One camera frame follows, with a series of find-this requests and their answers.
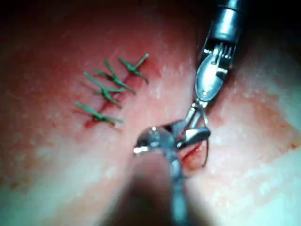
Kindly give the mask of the right arm needle driver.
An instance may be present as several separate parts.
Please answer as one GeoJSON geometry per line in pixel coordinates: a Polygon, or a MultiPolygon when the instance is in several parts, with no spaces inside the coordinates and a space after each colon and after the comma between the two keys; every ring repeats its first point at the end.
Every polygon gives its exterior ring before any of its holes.
{"type": "Polygon", "coordinates": [[[162,127],[146,128],[138,136],[133,152],[135,157],[150,152],[159,152],[167,156],[175,153],[175,137],[162,127]]]}

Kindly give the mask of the right arm needle driver jaw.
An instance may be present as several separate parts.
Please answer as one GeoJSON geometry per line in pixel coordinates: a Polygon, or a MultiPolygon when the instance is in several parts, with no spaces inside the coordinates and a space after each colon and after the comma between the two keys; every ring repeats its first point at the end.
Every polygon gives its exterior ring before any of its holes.
{"type": "Polygon", "coordinates": [[[209,128],[187,129],[177,137],[177,148],[186,148],[190,145],[207,140],[211,135],[209,128]]]}
{"type": "Polygon", "coordinates": [[[186,127],[186,120],[176,120],[172,124],[172,134],[174,137],[178,137],[184,132],[186,127]]]}

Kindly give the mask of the left arm needle driver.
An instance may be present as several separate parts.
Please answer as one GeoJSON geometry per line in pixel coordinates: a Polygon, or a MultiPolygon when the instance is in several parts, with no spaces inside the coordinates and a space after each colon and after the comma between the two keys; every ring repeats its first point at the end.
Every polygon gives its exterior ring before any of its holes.
{"type": "Polygon", "coordinates": [[[211,102],[219,94],[232,69],[236,47],[236,43],[206,39],[195,78],[195,94],[199,102],[211,102]]]}

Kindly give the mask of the left arm needle driver jaw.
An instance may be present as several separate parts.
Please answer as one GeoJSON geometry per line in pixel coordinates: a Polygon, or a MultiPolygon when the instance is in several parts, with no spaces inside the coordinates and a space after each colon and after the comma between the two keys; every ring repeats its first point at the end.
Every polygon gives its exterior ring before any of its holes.
{"type": "Polygon", "coordinates": [[[190,109],[189,109],[189,111],[188,111],[188,113],[186,115],[186,118],[185,118],[185,120],[186,120],[186,127],[185,127],[184,131],[186,131],[188,129],[191,129],[191,119],[193,117],[195,109],[198,108],[198,107],[199,107],[199,104],[197,104],[197,103],[193,103],[191,105],[191,107],[190,107],[190,109]]]}
{"type": "Polygon", "coordinates": [[[198,107],[195,109],[193,117],[191,119],[191,128],[198,128],[203,121],[203,109],[202,107],[198,107]]]}

